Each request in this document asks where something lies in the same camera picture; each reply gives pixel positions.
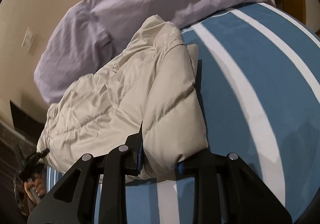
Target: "blue bedspread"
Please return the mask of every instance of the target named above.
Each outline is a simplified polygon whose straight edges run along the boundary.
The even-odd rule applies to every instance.
[[[211,151],[238,153],[297,220],[320,186],[319,38],[264,4],[228,9],[182,33],[199,46]],[[192,223],[193,178],[169,175],[127,186],[129,224]],[[47,188],[60,176],[49,169]]]

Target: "beige wall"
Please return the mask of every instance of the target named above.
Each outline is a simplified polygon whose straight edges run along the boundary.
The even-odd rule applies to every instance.
[[[33,72],[66,11],[80,0],[3,0],[0,4],[0,118],[12,126],[9,100],[45,122],[47,106]],[[28,55],[21,48],[27,28],[36,34]]]
[[[320,30],[320,3],[318,0],[306,0],[306,25],[313,32]]]

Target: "black gripper frame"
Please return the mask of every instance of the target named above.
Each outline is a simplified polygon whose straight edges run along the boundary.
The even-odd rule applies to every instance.
[[[35,207],[28,224],[92,224],[101,174],[99,224],[127,223],[125,176],[140,174],[142,154],[142,124],[108,154],[84,154]]]
[[[203,150],[181,162],[178,169],[195,177],[193,224],[221,224],[218,174],[227,224],[292,224],[281,202],[235,153],[221,156]]]

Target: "switch plate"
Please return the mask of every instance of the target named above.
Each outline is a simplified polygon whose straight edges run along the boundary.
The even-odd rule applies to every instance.
[[[30,52],[34,38],[35,36],[33,35],[31,29],[28,28],[21,46],[24,49],[25,54],[28,54]]]

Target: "cream puffer jacket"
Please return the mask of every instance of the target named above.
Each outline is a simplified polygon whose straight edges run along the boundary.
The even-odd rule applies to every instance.
[[[65,173],[85,153],[99,156],[124,144],[142,121],[141,179],[161,176],[206,148],[194,89],[197,57],[197,46],[185,46],[176,26],[148,18],[120,55],[50,106],[37,145],[50,149],[44,163]]]

